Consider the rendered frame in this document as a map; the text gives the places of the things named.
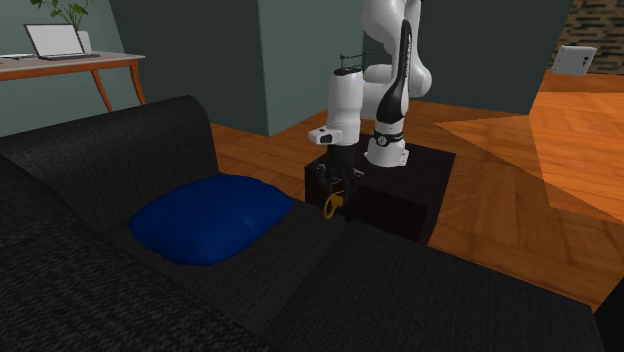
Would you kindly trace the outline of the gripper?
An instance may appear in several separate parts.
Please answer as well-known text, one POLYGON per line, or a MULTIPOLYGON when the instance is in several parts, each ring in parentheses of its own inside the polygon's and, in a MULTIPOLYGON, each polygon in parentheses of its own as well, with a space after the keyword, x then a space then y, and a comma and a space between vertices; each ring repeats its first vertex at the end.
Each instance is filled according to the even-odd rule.
POLYGON ((343 209, 344 218, 347 223, 349 223, 352 218, 353 195, 357 191, 360 180, 364 175, 361 170, 354 168, 356 152, 356 145, 329 145, 327 147, 327 159, 325 164, 319 164, 315 169, 321 199, 327 199, 330 196, 335 179, 345 181, 343 209))

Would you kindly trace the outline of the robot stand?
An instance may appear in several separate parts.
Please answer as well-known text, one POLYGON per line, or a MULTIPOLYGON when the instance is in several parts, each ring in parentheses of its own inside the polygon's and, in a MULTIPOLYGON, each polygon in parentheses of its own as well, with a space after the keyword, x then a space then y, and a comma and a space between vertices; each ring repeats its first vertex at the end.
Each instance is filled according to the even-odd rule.
POLYGON ((437 223, 455 155, 407 144, 407 164, 383 168, 364 157, 369 139, 362 135, 357 147, 355 168, 363 176, 348 200, 350 218, 427 244, 437 223))

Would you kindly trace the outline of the dark grey sofa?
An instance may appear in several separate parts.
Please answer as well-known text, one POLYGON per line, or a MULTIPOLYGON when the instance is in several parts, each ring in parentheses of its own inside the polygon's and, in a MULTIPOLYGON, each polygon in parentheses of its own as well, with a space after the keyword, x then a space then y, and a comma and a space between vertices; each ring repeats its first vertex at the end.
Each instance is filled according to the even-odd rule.
POLYGON ((583 303, 301 201, 208 267, 133 238, 217 174, 190 96, 0 137, 0 352, 605 352, 583 303))

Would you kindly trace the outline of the blue cushion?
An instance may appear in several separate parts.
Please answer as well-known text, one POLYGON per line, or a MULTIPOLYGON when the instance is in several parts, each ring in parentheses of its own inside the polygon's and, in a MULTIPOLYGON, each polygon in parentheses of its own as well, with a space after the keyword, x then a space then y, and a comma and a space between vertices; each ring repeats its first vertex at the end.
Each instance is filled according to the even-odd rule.
POLYGON ((211 266, 251 246, 291 209, 292 199, 275 186, 222 174, 150 201, 128 226, 137 241, 167 260, 211 266))

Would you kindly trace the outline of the wooden desk with laptop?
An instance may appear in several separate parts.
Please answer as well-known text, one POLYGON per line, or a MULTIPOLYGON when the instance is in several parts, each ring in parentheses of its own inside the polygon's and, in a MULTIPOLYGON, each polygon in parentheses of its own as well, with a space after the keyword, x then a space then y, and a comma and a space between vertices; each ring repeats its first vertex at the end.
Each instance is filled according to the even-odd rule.
POLYGON ((37 8, 51 9, 50 16, 64 21, 56 24, 26 24, 24 29, 34 48, 32 54, 0 55, 0 82, 89 72, 108 110, 111 104, 99 72, 127 67, 140 104, 146 99, 138 73, 140 55, 97 52, 91 49, 88 33, 80 29, 88 7, 96 0, 29 0, 37 8))

